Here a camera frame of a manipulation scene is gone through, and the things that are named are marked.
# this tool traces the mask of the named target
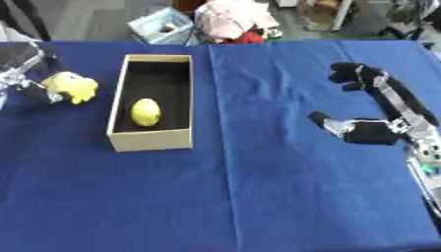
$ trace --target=lemon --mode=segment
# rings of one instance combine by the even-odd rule
[[[159,122],[160,108],[156,101],[150,98],[138,100],[131,110],[132,120],[139,126],[154,126]]]

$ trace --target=blue tablecloth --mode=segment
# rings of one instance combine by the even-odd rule
[[[384,117],[329,65],[388,70],[441,114],[441,65],[409,41],[202,47],[53,44],[94,101],[0,113],[0,251],[354,251],[439,241],[403,145],[346,144],[306,115]],[[194,57],[194,149],[115,153],[105,126],[124,54]]]

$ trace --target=plastic basket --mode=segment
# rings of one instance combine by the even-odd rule
[[[166,24],[174,24],[176,29],[163,32]],[[193,28],[193,22],[187,16],[169,7],[136,19],[128,25],[138,40],[156,44],[184,44]]]

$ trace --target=cardboard box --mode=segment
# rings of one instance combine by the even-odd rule
[[[107,125],[117,152],[189,149],[192,143],[193,71],[189,55],[126,55]],[[161,110],[152,127],[130,117],[132,105],[152,98]]]

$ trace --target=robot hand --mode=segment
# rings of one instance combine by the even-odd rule
[[[47,86],[51,94],[67,94],[73,104],[80,104],[89,101],[95,96],[98,87],[96,81],[90,78],[84,78],[71,72],[58,73],[45,81],[43,85]]]
[[[359,63],[335,63],[331,65],[335,72],[329,79],[338,84],[344,84],[343,90],[346,92],[365,90],[372,95],[384,109],[390,121],[399,118],[402,114],[397,111],[388,100],[380,94],[375,83],[378,78],[387,78],[388,85],[404,100],[407,106],[414,113],[423,115],[432,125],[438,126],[438,120],[419,100],[397,79],[389,76],[386,72]]]
[[[348,143],[392,146],[400,138],[400,134],[390,129],[391,123],[387,120],[357,118],[337,121],[317,111],[309,114],[309,119]]]

